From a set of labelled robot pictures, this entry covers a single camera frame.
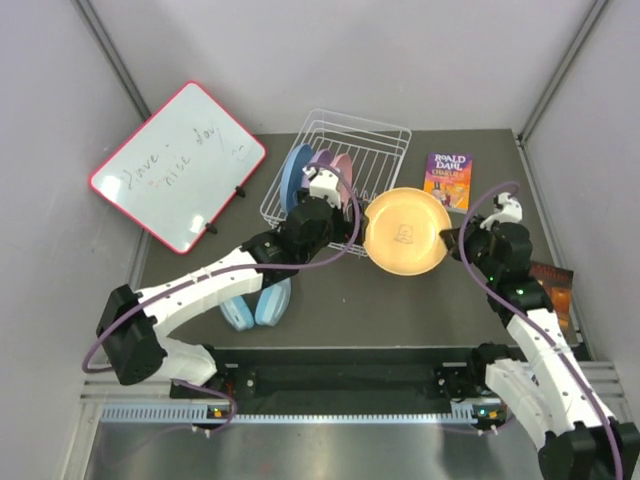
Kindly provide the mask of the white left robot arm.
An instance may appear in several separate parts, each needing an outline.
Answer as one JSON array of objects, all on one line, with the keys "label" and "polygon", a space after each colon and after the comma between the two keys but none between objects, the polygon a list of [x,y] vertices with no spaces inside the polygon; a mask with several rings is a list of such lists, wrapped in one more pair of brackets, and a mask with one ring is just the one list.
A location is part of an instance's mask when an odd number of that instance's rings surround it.
[{"label": "white left robot arm", "polygon": [[157,375],[191,383],[205,396],[220,394],[227,374],[217,365],[213,347],[184,343],[171,333],[235,297],[325,266],[315,256],[331,243],[345,249],[360,243],[363,217],[356,196],[341,209],[308,195],[276,228],[205,267],[162,286],[135,291],[124,284],[112,290],[96,329],[109,370],[123,386]]}]

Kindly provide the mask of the pink-framed whiteboard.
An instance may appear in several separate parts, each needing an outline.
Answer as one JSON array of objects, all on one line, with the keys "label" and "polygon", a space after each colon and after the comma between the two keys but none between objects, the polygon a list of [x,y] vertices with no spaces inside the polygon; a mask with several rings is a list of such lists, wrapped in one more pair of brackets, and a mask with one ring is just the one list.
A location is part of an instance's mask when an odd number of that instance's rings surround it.
[{"label": "pink-framed whiteboard", "polygon": [[186,254],[265,157],[249,130],[200,84],[188,82],[89,184],[166,247]]}]

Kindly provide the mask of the yellow plate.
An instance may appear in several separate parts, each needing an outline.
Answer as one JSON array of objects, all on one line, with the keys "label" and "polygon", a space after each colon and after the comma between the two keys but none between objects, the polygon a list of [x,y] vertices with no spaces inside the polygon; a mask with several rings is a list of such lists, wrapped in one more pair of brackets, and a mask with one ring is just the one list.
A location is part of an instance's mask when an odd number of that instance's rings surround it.
[{"label": "yellow plate", "polygon": [[377,196],[365,209],[363,247],[384,271],[417,276],[436,268],[447,255],[440,232],[451,228],[448,212],[431,194],[410,187]]}]

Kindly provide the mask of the blue plate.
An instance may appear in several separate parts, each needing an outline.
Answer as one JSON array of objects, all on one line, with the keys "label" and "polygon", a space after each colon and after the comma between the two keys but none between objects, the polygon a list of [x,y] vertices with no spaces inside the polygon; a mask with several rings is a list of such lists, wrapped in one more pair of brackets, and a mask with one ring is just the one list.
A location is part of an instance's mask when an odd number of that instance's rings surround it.
[{"label": "blue plate", "polygon": [[301,188],[305,176],[303,168],[314,154],[308,144],[296,146],[287,156],[282,173],[279,199],[281,209],[288,214],[298,203],[297,191]]}]

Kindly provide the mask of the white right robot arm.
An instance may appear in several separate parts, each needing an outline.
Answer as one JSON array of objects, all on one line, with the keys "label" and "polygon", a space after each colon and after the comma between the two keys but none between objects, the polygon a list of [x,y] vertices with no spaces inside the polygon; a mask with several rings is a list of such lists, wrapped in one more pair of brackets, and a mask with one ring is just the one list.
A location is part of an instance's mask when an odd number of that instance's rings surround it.
[{"label": "white right robot arm", "polygon": [[507,346],[493,343],[473,349],[469,388],[504,401],[533,442],[543,478],[632,478],[639,429],[616,418],[580,368],[549,295],[531,274],[528,229],[475,216],[439,235],[486,291],[524,356],[517,360]]}]

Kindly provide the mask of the light blue headphones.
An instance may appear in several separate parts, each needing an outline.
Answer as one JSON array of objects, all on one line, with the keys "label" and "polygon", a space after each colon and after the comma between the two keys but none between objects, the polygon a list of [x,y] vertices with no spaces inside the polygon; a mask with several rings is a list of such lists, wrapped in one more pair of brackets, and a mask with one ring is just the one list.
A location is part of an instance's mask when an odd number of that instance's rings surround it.
[{"label": "light blue headphones", "polygon": [[285,279],[261,291],[252,310],[242,296],[236,296],[220,305],[220,311],[236,331],[252,329],[255,325],[276,326],[286,312],[291,299],[292,285]]}]

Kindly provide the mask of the dark orange book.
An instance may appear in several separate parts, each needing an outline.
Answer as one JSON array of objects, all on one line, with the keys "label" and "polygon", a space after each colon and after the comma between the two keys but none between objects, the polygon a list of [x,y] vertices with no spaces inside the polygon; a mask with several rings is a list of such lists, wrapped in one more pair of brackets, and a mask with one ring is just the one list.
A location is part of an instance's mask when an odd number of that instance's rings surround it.
[{"label": "dark orange book", "polygon": [[554,265],[532,261],[531,275],[550,297],[561,331],[568,333],[574,272]]}]

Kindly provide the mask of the pink plate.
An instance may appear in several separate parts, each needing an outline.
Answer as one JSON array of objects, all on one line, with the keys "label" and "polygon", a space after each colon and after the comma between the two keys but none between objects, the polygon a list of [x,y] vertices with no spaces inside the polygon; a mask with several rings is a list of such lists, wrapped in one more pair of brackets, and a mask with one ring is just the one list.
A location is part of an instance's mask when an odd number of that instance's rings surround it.
[{"label": "pink plate", "polygon": [[338,154],[334,157],[331,166],[337,169],[345,180],[345,183],[339,184],[339,192],[342,202],[347,203],[350,199],[348,189],[352,186],[353,165],[351,157],[346,154]]}]

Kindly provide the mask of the purple plate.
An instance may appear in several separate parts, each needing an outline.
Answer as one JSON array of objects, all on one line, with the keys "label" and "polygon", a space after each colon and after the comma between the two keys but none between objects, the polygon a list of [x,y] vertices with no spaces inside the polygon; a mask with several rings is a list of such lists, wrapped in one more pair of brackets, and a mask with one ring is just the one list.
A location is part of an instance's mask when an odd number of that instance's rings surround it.
[{"label": "purple plate", "polygon": [[320,169],[320,165],[330,165],[333,158],[333,153],[329,149],[317,151],[303,167],[304,174],[308,175],[310,172],[317,172]]}]

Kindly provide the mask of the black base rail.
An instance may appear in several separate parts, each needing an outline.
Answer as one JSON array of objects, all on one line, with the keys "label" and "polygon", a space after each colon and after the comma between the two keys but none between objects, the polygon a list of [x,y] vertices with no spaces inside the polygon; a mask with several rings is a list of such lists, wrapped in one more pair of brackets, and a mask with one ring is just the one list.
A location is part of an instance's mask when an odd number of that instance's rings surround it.
[{"label": "black base rail", "polygon": [[220,371],[180,400],[232,397],[243,414],[379,414],[445,412],[451,402],[486,395],[479,347],[225,348]]}]

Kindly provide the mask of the Roald Dahl book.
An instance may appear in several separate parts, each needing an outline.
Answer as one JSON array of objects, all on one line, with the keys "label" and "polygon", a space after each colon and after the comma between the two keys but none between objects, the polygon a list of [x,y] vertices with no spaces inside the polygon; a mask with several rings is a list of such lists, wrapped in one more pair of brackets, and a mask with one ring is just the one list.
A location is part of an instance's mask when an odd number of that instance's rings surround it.
[{"label": "Roald Dahl book", "polygon": [[459,153],[429,153],[423,190],[448,211],[466,213],[470,206],[473,156]]}]

